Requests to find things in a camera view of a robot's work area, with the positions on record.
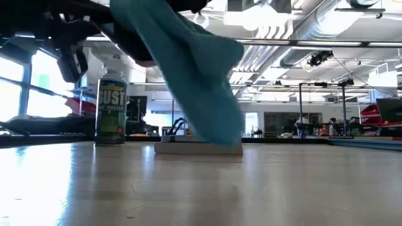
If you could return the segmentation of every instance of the ceiling light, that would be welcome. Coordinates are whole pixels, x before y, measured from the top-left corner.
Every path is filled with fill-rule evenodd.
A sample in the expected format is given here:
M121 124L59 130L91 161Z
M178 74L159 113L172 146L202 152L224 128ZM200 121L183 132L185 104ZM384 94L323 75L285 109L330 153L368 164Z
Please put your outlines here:
M130 85L166 85L164 82L135 82Z
M87 38L87 41L111 41L106 36L91 36Z
M292 46L294 50L318 50L318 51L330 51L331 47L313 47L313 46Z
M238 103L256 103L257 101L255 100L237 100Z
M238 38L236 41L243 45L259 45L259 46L284 46L289 45L290 41L286 40L269 40L269 39L257 39L257 38Z
M396 47L402 47L402 43L400 42L372 42L369 43L368 46L370 47L392 47L392 48L396 48Z
M313 45L313 46L359 46L360 41L298 41L299 45Z
M231 87L246 87L246 84L231 84Z
M153 99L152 101L157 101L157 102L172 102L173 100L169 100L169 99Z
M311 67L317 67L323 62L327 61L328 58L331 58L333 56L334 53L332 53L332 51L319 51L318 53L312 54L312 58L307 62Z

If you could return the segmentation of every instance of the light fixture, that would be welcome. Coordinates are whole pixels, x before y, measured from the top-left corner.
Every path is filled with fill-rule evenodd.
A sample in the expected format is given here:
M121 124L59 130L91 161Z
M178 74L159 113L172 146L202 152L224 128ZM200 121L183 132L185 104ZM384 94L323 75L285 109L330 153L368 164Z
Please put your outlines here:
M312 46L359 46L360 41L298 41L298 45Z
M290 44L288 40L269 40L258 38L238 38L236 41L243 45L261 45L261 46L287 46Z
M153 83L153 82L143 82L143 83L130 83L130 85L166 85L166 83ZM246 84L230 84L231 87L255 87L255 88L289 88L289 89L298 89L298 85L246 85ZM338 86L328 86L328 89L339 89ZM384 90L394 90L396 87L369 87L366 86L349 86L345 87L346 89L384 89ZM303 89L317 89L317 86L306 86Z
M348 78L347 80L344 80L342 82L339 82L339 85L354 85L353 78Z
M368 44L370 47L402 47L400 42L371 42Z
M308 64L308 62L305 62L303 67L304 67L304 70L306 70L306 72L312 72L313 71L313 67L310 64Z
M87 41L111 41L106 36L90 36L87 38Z
M332 47L323 47L323 46L292 46L293 50L311 50L311 51L330 51Z
M238 103L256 103L257 101L255 100L237 100Z
M318 53L312 54L312 58L307 62L311 67L317 67L333 56L334 53L332 51L319 51Z
M156 101L156 102L172 102L173 100L171 100L171 99L152 99L152 101Z

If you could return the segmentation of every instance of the pipe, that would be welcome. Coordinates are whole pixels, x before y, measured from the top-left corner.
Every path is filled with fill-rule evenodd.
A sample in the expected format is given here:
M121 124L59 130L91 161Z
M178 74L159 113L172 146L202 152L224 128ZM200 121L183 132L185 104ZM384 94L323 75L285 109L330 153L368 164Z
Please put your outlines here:
M256 38L263 38L269 33L269 26L263 26L258 28L258 32L256 35ZM239 63L239 70L244 70L245 65L248 63L248 61L251 59L251 55L257 51L257 48L260 48L261 46L250 46L247 50L246 53L244 54L242 60Z
M344 136L346 136L346 100L345 100L345 85L342 86L342 107L344 108Z
M299 84L299 110L300 110L300 127L301 127L301 136L300 139L304 138L304 128L303 128L303 104L302 104L302 84Z
M301 9L302 8L302 4L304 3L305 0L297 0L297 2L295 2L293 4L293 8L295 9Z
M347 30L363 13L337 12L345 8L346 0L326 0L293 34L292 38L301 40L331 40ZM281 60L281 66L291 67L299 63L311 50L291 50Z
M271 39L273 37L273 38L277 39L280 37L280 33L282 31L285 31L285 26L279 27L279 29L278 29L278 27L271 27L271 30L269 31L266 38ZM253 62L253 61L254 61L254 59L256 59L256 57L258 57L258 60L256 62L259 62L260 59L264 57L266 52L272 48L271 46L260 46L260 47L262 47L262 48L260 48L258 51L256 51L254 53L254 55L251 57L251 61L244 68L246 71L248 71L250 69L250 67L255 64L255 62Z
M286 24L285 24L285 32L282 34L280 39L287 39L289 36L293 33L293 21L289 19ZM273 46L264 56L262 59L258 60L251 68L250 70L256 71L259 70L264 63L267 62L267 60L277 51L279 47L278 46Z
M322 4L324 4L326 1L328 0L322 0L322 2L320 2L320 4L318 4L313 10L311 10L307 16L305 16L303 19L301 19L301 21L299 23L296 24L296 26L294 27L294 30L296 31L297 29L299 29L299 27L313 14L317 11L318 8L321 7Z
M175 118L175 100L171 100L171 126L174 126Z
M264 36L262 38L272 38L272 36L274 35L274 33L276 32L276 27L273 26L268 26L265 27L264 29ZM242 67L240 68L240 70L242 71L247 71L248 70L248 65L253 63L254 59L261 54L261 52L264 49L269 48L269 46L258 46L254 49L254 51L249 55L249 58L244 62L244 64L242 65Z
M360 110L360 103L357 103L357 110L359 111L359 124L362 124L362 114Z
M364 15L361 17L362 19L375 19L375 17L370 16L370 15ZM383 15L381 19L392 19L395 21L402 21L402 16L400 14L393 14L393 15Z

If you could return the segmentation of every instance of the microfiber towel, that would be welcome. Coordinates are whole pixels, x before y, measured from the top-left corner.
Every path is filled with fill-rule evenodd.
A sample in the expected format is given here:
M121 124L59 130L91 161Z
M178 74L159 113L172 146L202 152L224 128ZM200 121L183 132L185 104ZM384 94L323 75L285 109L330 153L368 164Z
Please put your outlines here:
M165 0L111 0L111 12L120 26L144 41L197 134L212 143L236 145L242 117L226 76L241 59L242 45L205 31L173 12Z

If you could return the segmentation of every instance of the metal frame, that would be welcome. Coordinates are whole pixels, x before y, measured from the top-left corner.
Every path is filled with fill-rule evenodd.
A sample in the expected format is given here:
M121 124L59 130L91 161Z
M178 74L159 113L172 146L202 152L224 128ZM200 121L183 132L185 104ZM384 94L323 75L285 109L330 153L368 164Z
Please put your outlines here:
M258 46L300 46L314 48L402 48L400 41L322 41L238 38L243 45Z
M164 82L135 82L135 83L130 83L130 85L166 85ZM254 87L254 88L288 88L288 89L298 89L298 85L253 85L253 84L230 84L231 87ZM305 87L306 89L320 89L320 88L328 88L323 85L315 85L311 87ZM361 90L371 90L371 89L383 89L383 90L388 90L388 89L399 89L402 90L402 87L372 87L369 85L351 85L348 87L345 87L345 89L361 89Z
M19 97L19 115L26 114L28 110L28 100L30 98L32 78L32 63L24 65L23 79L21 82L21 95Z
M342 89L342 108L344 111L344 136L346 136L346 99L345 99L345 87L346 84L343 83L299 83L299 108L300 108L300 125L301 125L301 139L305 138L304 135L304 127L303 127L303 102L302 102L302 87L303 86L321 86L322 88L328 88L328 87L337 87L338 89Z

